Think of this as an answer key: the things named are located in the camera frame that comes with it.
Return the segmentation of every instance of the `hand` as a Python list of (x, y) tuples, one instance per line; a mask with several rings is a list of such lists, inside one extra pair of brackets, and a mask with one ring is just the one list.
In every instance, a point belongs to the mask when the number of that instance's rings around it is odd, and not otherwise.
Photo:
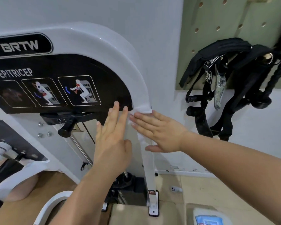
[(147, 146), (145, 149), (151, 152), (181, 151), (181, 140), (187, 129), (172, 118), (164, 116), (155, 110), (150, 117), (136, 112), (130, 115), (130, 120), (135, 124), (132, 127), (142, 135), (154, 140), (157, 145)]
[(99, 164), (114, 178), (125, 171), (132, 157), (132, 144), (130, 140), (123, 140), (128, 108), (124, 107), (119, 121), (120, 104), (114, 102), (113, 108), (108, 111), (105, 125), (97, 122), (96, 149), (94, 166)]

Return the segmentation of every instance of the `green pegboard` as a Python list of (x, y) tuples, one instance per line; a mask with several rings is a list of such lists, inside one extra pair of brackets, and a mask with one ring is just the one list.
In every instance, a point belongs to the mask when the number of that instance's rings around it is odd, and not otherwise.
[[(281, 33), (281, 0), (253, 3), (248, 0), (184, 0), (176, 90), (187, 90), (192, 81), (178, 85), (191, 58), (200, 49), (221, 39), (239, 37), (252, 45), (273, 47)], [(194, 89), (202, 89), (202, 78)], [(276, 88), (281, 88), (281, 80)]]

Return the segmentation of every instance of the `forearm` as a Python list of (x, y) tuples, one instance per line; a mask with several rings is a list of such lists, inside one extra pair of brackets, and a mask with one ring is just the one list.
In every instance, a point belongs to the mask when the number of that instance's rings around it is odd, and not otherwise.
[(181, 148), (248, 204), (281, 220), (281, 159), (193, 133), (183, 136)]
[(115, 180), (96, 164), (83, 177), (50, 225), (98, 224), (105, 197)]

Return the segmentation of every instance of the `blue curved arrow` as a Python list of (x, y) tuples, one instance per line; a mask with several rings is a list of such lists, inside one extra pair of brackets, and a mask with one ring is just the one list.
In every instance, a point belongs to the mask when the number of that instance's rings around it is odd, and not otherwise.
[(35, 96), (37, 96), (38, 98), (41, 98), (40, 96), (38, 96), (36, 93), (34, 93), (35, 94)]
[(67, 93), (71, 94), (71, 92), (69, 92), (69, 91), (68, 91), (68, 89), (67, 89), (67, 87), (66, 87), (66, 86), (65, 86), (65, 89), (66, 89)]

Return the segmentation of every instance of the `instruction diagram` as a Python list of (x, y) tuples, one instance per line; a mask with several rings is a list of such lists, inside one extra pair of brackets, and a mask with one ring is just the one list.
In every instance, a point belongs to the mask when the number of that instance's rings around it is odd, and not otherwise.
[(51, 78), (23, 79), (22, 83), (40, 106), (67, 106), (62, 94)]
[(0, 97), (13, 108), (36, 107), (32, 99), (15, 80), (0, 81)]
[(101, 105), (91, 76), (61, 76), (58, 81), (73, 106)]

